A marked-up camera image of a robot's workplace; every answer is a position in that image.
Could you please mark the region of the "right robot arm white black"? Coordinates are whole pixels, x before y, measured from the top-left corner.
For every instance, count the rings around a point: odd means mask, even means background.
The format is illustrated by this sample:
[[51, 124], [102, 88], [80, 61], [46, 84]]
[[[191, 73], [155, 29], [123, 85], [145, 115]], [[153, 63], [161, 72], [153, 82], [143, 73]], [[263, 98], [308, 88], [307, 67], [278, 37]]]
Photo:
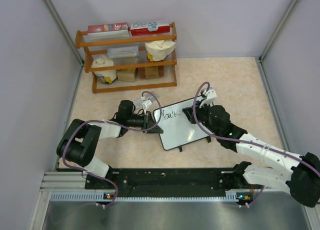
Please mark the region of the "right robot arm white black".
[[320, 160], [313, 153], [296, 154], [257, 139], [234, 125], [221, 105], [186, 107], [182, 112], [191, 124], [211, 134], [222, 147], [265, 164], [261, 167], [243, 162], [236, 166], [233, 170], [236, 186], [258, 184], [275, 188], [307, 207], [320, 203]]

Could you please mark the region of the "black framed whiteboard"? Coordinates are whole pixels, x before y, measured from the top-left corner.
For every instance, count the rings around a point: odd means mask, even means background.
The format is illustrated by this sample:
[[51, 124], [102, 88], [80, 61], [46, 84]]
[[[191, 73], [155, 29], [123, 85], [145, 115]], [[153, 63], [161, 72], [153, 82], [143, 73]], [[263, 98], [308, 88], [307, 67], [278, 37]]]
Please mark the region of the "black framed whiteboard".
[[184, 145], [205, 139], [211, 142], [210, 136], [205, 134], [196, 124], [191, 124], [185, 114], [176, 115], [175, 112], [182, 111], [183, 108], [191, 107], [193, 99], [189, 98], [174, 104], [155, 109], [153, 117], [159, 121], [158, 126], [163, 129], [160, 134], [160, 141], [164, 150], [178, 148], [182, 151]]

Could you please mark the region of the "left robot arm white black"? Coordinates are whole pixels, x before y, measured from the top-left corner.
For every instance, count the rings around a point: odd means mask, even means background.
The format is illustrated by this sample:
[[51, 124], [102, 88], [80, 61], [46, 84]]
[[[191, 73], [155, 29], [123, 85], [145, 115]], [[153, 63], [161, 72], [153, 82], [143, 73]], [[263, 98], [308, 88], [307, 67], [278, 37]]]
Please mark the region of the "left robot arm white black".
[[108, 173], [110, 167], [96, 155], [96, 147], [100, 139], [119, 138], [124, 136], [129, 128], [143, 133], [162, 134], [164, 131], [156, 125], [150, 111], [135, 113], [133, 101], [122, 100], [118, 111], [107, 122], [85, 123], [80, 119], [72, 121], [66, 133], [59, 142], [56, 153], [65, 160], [73, 162], [96, 176], [96, 182], [102, 188], [113, 184], [113, 175]]

